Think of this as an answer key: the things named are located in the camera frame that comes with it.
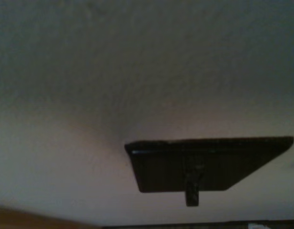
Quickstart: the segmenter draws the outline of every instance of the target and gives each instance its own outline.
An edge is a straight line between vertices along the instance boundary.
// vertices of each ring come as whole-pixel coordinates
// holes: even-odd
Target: wood trim
[[[99,229],[99,227],[0,207],[0,229]]]

